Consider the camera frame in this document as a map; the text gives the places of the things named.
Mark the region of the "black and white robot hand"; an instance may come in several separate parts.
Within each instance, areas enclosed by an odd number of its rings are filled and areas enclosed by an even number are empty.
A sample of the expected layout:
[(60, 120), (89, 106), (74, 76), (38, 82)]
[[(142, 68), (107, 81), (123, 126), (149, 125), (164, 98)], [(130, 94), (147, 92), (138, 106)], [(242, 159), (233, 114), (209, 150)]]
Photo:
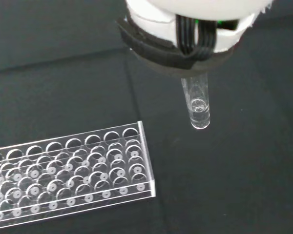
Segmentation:
[(224, 63), (270, 0), (128, 0), (124, 43), (151, 69), (189, 78)]

